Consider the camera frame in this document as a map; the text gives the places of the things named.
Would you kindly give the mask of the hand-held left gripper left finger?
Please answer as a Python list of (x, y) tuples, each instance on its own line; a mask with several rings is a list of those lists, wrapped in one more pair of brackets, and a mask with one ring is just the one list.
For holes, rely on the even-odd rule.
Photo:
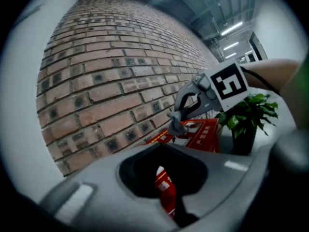
[(142, 198), (120, 178), (121, 163), (158, 143), (100, 158), (54, 186), (40, 205), (76, 230), (178, 230), (158, 198)]

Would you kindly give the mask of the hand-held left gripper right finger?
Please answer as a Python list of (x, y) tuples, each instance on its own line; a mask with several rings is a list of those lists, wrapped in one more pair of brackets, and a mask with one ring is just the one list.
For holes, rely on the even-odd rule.
[(244, 218), (266, 174), (270, 145), (252, 156), (167, 144), (176, 187), (176, 218)]

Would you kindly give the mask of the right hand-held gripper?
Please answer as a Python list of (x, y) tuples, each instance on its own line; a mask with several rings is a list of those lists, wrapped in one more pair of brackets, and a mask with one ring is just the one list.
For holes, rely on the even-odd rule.
[[(197, 101), (185, 107), (187, 99), (199, 95)], [(219, 63), (183, 85), (177, 95), (174, 111), (181, 111), (182, 119), (192, 119), (203, 113), (203, 108), (228, 111), (249, 95), (249, 86), (235, 59)]]

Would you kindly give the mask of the grey wiping cloth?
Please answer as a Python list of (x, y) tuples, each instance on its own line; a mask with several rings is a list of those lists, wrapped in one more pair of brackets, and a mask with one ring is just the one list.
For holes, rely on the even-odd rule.
[(167, 130), (168, 134), (173, 136), (185, 135), (187, 130), (181, 124), (181, 121), (184, 118), (184, 114), (185, 112), (183, 110), (167, 113), (167, 116), (171, 119), (170, 125)]

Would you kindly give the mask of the red fire extinguisher box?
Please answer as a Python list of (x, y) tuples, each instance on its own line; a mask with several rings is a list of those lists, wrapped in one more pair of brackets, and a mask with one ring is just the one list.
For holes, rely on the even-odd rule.
[[(163, 130), (156, 136), (147, 139), (150, 143), (174, 143), (201, 151), (219, 153), (218, 119), (192, 119), (181, 123), (186, 132), (180, 136), (173, 136)], [(166, 213), (174, 219), (176, 214), (176, 187), (163, 166), (159, 166), (156, 172), (155, 188)]]

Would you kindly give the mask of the person's right forearm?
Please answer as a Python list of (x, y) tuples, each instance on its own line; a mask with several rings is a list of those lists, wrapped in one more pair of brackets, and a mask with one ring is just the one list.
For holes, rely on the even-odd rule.
[(282, 94), (295, 76), (302, 61), (293, 59), (266, 59), (241, 65), (250, 87)]

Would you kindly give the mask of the black plant pot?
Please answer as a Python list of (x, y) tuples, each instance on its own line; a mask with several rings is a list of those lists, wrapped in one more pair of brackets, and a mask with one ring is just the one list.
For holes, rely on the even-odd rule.
[(252, 151), (257, 128), (248, 128), (236, 137), (236, 132), (232, 131), (233, 148), (231, 153), (233, 155), (246, 156)]

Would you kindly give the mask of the green potted plant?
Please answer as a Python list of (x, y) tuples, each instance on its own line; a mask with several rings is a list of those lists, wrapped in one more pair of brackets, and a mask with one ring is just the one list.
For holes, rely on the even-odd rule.
[(233, 139), (245, 135), (249, 131), (260, 128), (264, 131), (264, 123), (274, 125), (269, 118), (278, 118), (278, 104), (269, 102), (270, 95), (250, 94), (228, 111), (220, 111), (216, 118), (221, 126), (232, 131)]

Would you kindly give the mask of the grey wall sign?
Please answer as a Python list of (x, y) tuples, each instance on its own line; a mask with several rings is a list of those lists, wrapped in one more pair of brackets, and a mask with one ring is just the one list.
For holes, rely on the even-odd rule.
[(39, 5), (35, 6), (35, 7), (24, 9), (22, 11), (21, 15), (18, 18), (18, 22), (21, 23), (22, 21), (24, 21), (25, 19), (27, 19), (31, 15), (35, 14), (36, 12), (38, 12), (43, 6), (44, 6), (44, 4), (42, 3), (42, 4), (39, 4)]

